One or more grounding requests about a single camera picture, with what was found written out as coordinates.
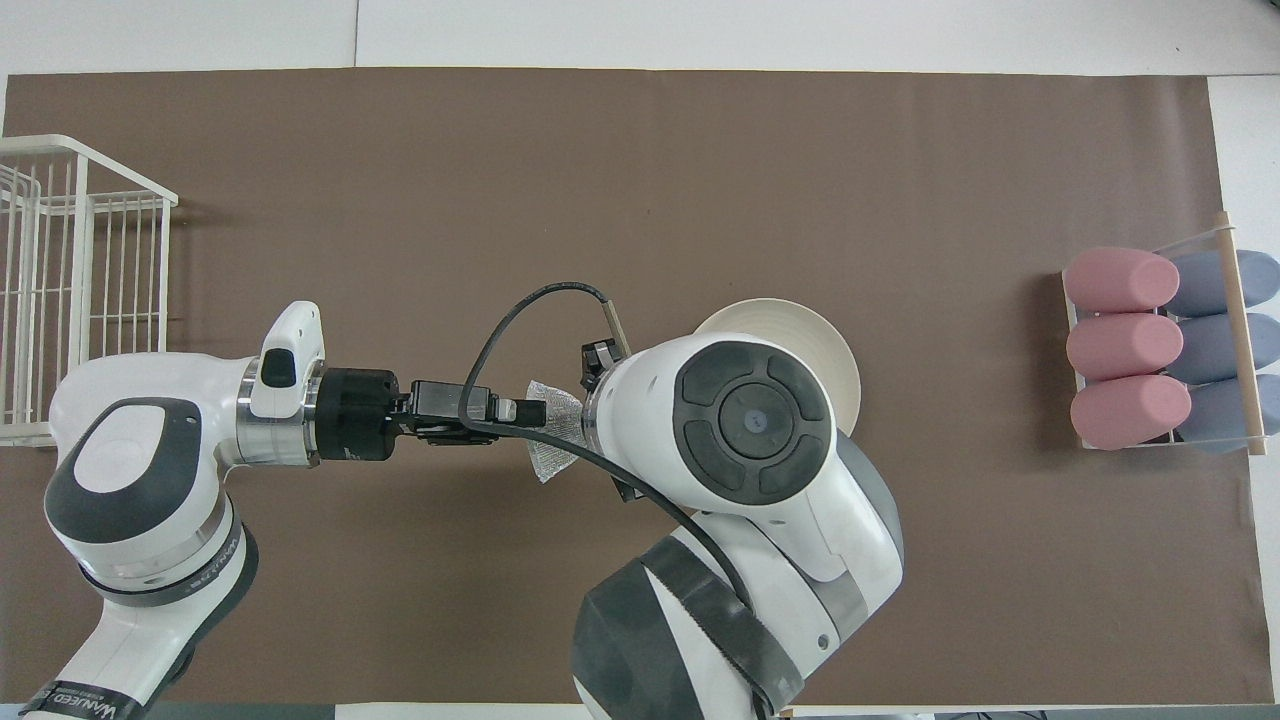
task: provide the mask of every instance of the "dish rack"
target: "dish rack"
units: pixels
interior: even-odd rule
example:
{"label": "dish rack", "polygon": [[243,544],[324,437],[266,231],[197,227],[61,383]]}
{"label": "dish rack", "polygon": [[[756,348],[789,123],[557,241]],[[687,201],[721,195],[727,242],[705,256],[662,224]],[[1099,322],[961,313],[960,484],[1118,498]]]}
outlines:
{"label": "dish rack", "polygon": [[[1236,438],[1213,438],[1189,442],[1178,438],[1172,432],[1170,432],[1158,438],[1130,447],[1194,446],[1243,439],[1248,443],[1249,455],[1267,454],[1267,436],[1262,425],[1262,397],[1258,392],[1257,370],[1253,368],[1253,341],[1249,337],[1248,314],[1244,306],[1244,291],[1240,283],[1240,264],[1235,254],[1235,225],[1231,224],[1231,218],[1225,211],[1219,213],[1216,219],[1217,224],[1213,228],[1172,245],[1166,245],[1153,250],[1152,252],[1169,258],[1170,260],[1181,255],[1203,252],[1206,250],[1216,250],[1219,252],[1222,260],[1222,281],[1226,287],[1226,313],[1230,318],[1231,340],[1235,345],[1236,375],[1240,379],[1240,392],[1244,401],[1242,407],[1244,411],[1244,427],[1248,434]],[[1066,297],[1065,279],[1066,274],[1062,273],[1062,297],[1066,301],[1068,329],[1074,329],[1076,323],[1080,322],[1083,313],[1071,302],[1069,297]],[[1158,307],[1152,310],[1152,313],[1167,315],[1172,320],[1180,319],[1178,315],[1171,315]],[[1076,392],[1084,389],[1087,384],[1089,384],[1088,380],[1085,380],[1079,373],[1075,373]],[[1097,450],[1083,439],[1080,441],[1080,445],[1088,450]]]}
{"label": "dish rack", "polygon": [[61,135],[0,138],[0,446],[52,445],[77,365],[164,351],[178,196]]}

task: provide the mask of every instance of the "black cable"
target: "black cable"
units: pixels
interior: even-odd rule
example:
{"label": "black cable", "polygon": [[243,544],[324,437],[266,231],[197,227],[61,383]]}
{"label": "black cable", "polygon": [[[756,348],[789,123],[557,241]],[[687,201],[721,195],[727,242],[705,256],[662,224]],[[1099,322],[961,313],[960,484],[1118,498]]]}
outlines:
{"label": "black cable", "polygon": [[[476,383],[480,379],[480,372],[484,369],[485,363],[489,360],[489,354],[493,352],[494,346],[498,343],[498,338],[502,337],[502,333],[506,332],[507,327],[512,323],[512,320],[515,320],[517,315],[520,315],[526,307],[532,305],[536,300],[547,295],[550,295],[553,292],[561,292],[566,290],[573,290],[591,295],[596,300],[599,300],[602,305],[609,301],[609,299],[603,292],[586,283],[561,282],[561,283],[552,283],[548,286],[543,286],[535,290],[534,292],[529,293],[524,300],[521,300],[516,305],[513,305],[512,309],[507,313],[507,315],[498,323],[498,325],[489,334],[489,340],[485,341],[484,348],[480,350],[480,355],[476,356],[475,364],[471,365],[471,372],[467,373],[467,380],[462,383],[462,393],[458,396],[458,421],[462,423],[462,427],[474,432],[484,432],[502,437],[515,437],[526,441],[540,442],[543,445],[549,445],[552,447],[563,450],[564,452],[576,455],[577,457],[581,457],[582,460],[591,462],[593,465],[600,468],[609,475],[617,478],[623,484],[630,486],[636,492],[643,493],[645,497],[653,501],[654,505],[660,507],[663,512],[666,512],[673,520],[676,520],[676,523],[678,523],[681,528],[685,528],[685,530],[689,532],[689,534],[694,536],[694,539],[696,539],[703,547],[707,548],[707,552],[710,553],[710,556],[724,571],[724,577],[728,578],[728,583],[733,588],[733,593],[742,602],[742,605],[746,606],[748,610],[751,610],[751,596],[746,589],[746,583],[742,582],[742,577],[739,574],[737,568],[733,566],[733,562],[730,561],[727,555],[724,555],[724,550],[721,548],[721,546],[714,539],[712,539],[709,534],[707,534],[707,530],[704,530],[701,525],[695,523],[689,515],[685,515],[685,512],[680,510],[680,507],[675,502],[672,502],[664,495],[654,489],[653,486],[641,480],[639,477],[636,477],[626,468],[618,465],[617,462],[613,462],[608,457],[604,457],[603,455],[594,452],[586,447],[581,447],[566,439],[561,439],[558,437],[549,436],[547,433],[541,433],[529,428],[520,428],[516,425],[506,425],[499,423],[489,423],[485,420],[475,420],[467,413],[467,400],[471,397],[471,391],[475,389]],[[753,706],[755,708],[756,716],[760,720],[763,720],[764,706],[762,698],[756,694],[753,694]]]}

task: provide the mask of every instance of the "pink cylinder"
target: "pink cylinder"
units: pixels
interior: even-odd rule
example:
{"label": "pink cylinder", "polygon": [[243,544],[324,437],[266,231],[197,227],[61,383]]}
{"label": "pink cylinder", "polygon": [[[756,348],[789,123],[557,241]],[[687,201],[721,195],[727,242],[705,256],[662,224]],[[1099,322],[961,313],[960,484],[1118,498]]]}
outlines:
{"label": "pink cylinder", "polygon": [[1066,357],[1091,380],[1146,375],[1183,351],[1178,323],[1153,313],[1121,313],[1080,320],[1066,338]]}
{"label": "pink cylinder", "polygon": [[1120,450],[1167,433],[1190,411],[1187,386],[1167,375],[1137,375],[1082,389],[1071,401],[1071,424],[1089,445]]}
{"label": "pink cylinder", "polygon": [[1169,302],[1178,292],[1178,268],[1165,258],[1132,247],[1093,247],[1079,254],[1065,274],[1066,296],[1096,313],[1140,313]]}

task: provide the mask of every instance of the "round button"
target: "round button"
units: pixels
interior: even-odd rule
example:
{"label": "round button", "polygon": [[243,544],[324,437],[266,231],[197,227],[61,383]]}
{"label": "round button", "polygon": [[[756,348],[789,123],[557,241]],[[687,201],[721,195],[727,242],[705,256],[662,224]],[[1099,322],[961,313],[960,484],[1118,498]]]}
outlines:
{"label": "round button", "polygon": [[795,418],[782,393],[765,384],[749,383],[721,402],[719,428],[733,451],[760,460],[782,452],[791,442]]}

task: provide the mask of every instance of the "black circular button pad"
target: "black circular button pad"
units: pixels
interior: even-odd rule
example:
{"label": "black circular button pad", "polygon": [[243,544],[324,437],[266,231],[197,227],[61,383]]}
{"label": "black circular button pad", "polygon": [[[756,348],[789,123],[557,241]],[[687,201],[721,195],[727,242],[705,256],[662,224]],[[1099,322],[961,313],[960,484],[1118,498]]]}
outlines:
{"label": "black circular button pad", "polygon": [[831,442],[813,373],[751,342],[717,342],[685,363],[676,374],[672,423],[694,477],[742,505],[772,505],[808,487]]}

